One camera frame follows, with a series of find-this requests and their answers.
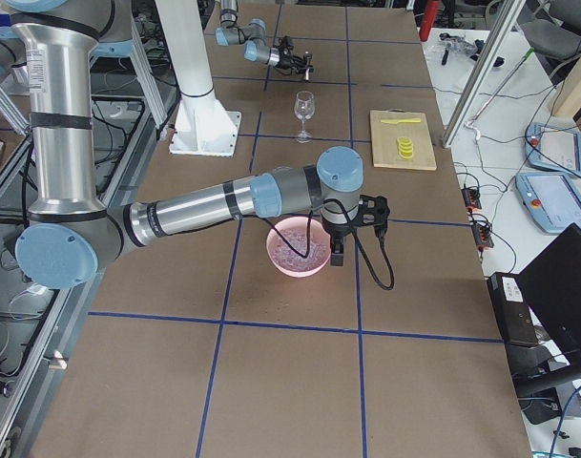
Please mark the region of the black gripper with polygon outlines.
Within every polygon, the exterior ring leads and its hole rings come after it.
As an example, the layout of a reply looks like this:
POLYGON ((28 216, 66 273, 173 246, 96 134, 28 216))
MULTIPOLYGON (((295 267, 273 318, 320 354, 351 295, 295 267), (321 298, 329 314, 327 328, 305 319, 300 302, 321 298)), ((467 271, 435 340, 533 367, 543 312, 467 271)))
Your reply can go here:
POLYGON ((330 236, 330 265, 344 266, 344 238, 354 232, 350 223, 323 222, 323 229, 330 236))
POLYGON ((291 71, 291 74, 296 75, 309 75, 313 72, 312 66, 298 67, 298 65, 310 65, 312 61, 311 54, 294 56, 292 49, 287 47, 276 47, 276 51, 279 55, 278 63, 275 65, 276 69, 291 71))

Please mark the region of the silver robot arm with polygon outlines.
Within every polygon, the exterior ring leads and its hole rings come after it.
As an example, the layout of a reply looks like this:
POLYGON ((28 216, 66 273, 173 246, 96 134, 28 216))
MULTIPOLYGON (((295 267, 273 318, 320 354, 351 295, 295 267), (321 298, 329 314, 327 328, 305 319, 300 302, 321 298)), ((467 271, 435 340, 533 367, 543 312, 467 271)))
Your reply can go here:
POLYGON ((26 48, 36 201, 15 243, 21 270, 51 289, 89 281, 114 260, 157 239, 255 215, 317 210, 330 235, 354 228, 364 208, 363 162, 347 147, 318 162, 279 168, 166 200, 107 207, 96 194, 90 58, 99 46, 131 52, 127 1, 9 1, 10 26, 26 48))
POLYGON ((268 46, 266 25, 262 19, 252 18, 246 26, 240 26, 238 18, 237 1, 220 2, 219 27, 216 29, 216 40, 220 46, 242 45, 246 60, 300 75, 303 81, 310 79, 314 71, 312 52, 305 51, 302 56, 294 54, 294 43, 288 35, 281 37, 273 46, 268 46))

